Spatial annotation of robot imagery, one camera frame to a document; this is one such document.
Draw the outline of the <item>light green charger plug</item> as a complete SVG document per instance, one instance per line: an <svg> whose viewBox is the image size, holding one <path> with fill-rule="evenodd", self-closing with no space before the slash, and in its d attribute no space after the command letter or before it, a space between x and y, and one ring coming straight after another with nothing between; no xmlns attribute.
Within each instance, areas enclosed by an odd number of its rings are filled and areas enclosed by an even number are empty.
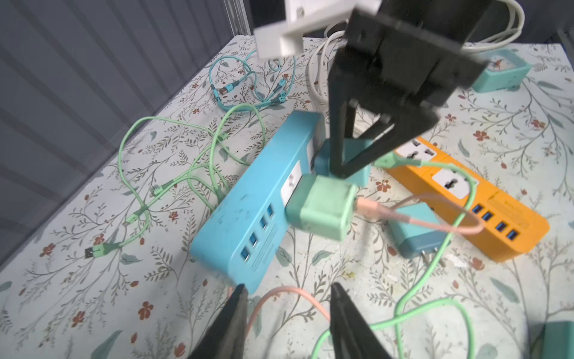
<svg viewBox="0 0 574 359"><path fill-rule="evenodd" d="M342 179L305 174L286 205L291 226L342 242L351 227L358 187Z"/></svg>

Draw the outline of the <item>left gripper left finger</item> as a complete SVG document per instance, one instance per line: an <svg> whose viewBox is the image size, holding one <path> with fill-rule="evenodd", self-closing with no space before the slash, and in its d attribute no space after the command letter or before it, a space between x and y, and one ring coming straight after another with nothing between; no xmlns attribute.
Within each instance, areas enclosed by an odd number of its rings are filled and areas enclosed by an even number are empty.
<svg viewBox="0 0 574 359"><path fill-rule="evenodd" d="M247 314L248 291L244 284L240 284L188 358L242 359Z"/></svg>

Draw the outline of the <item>blue-grey charger plug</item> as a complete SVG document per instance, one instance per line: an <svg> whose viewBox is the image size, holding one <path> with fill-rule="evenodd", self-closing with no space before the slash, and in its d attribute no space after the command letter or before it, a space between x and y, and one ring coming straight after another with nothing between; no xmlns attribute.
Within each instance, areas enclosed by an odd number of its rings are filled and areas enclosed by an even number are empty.
<svg viewBox="0 0 574 359"><path fill-rule="evenodd" d="M432 224L439 224L438 218L426 203L403 206L396 212ZM429 255L438 252L446 237L446 233L439 230L397 220L389 220L388 226L396 249L402 257L408 260L421 257L426 266L431 264Z"/></svg>

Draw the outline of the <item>teal charger plug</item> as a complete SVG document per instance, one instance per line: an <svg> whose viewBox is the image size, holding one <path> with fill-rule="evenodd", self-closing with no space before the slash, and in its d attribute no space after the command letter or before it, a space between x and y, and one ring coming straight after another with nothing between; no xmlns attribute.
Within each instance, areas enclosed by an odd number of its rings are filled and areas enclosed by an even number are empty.
<svg viewBox="0 0 574 359"><path fill-rule="evenodd" d="M363 152L372 144L370 139L344 139L342 159L344 162L353 159L357 154ZM326 139L321 145L314 159L314 172L317 175L335 177L330 171L330 139ZM345 182L352 183L359 188L369 184L372 165L360 169L357 173L345 178Z"/></svg>

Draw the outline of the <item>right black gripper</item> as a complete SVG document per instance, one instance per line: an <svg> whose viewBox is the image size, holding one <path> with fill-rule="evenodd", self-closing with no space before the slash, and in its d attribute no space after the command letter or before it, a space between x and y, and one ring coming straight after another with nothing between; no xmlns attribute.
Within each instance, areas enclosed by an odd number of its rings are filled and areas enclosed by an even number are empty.
<svg viewBox="0 0 574 359"><path fill-rule="evenodd" d="M405 106L390 125L373 125L375 137L391 129L346 162L344 139L351 139L357 102L427 102L442 106L457 88L469 88L486 67L462 47L489 7L488 1L383 1L375 15L355 8L345 31L346 45L329 73L330 171L349 177L438 123L434 110Z"/></svg>

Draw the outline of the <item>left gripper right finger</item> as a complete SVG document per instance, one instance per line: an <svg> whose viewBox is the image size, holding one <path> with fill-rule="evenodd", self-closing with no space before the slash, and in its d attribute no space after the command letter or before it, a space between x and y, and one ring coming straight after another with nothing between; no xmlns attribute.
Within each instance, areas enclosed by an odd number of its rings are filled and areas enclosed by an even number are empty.
<svg viewBox="0 0 574 359"><path fill-rule="evenodd" d="M390 359L343 286L331 286L330 334L336 359Z"/></svg>

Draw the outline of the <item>teal charger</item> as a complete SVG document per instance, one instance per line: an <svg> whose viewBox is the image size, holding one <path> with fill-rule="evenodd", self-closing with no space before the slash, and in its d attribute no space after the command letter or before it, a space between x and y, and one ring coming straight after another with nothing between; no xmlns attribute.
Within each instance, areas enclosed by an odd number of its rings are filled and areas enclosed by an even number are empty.
<svg viewBox="0 0 574 359"><path fill-rule="evenodd" d="M573 356L573 321L546 323L540 358L573 359Z"/></svg>

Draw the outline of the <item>blue power strip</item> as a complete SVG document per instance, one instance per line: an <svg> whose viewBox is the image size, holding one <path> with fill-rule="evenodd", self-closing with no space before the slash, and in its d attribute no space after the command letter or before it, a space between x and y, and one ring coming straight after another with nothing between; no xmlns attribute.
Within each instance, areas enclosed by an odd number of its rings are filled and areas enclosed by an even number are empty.
<svg viewBox="0 0 574 359"><path fill-rule="evenodd" d="M292 112L194 237L191 257L255 293L288 230L286 205L324 139L323 115Z"/></svg>

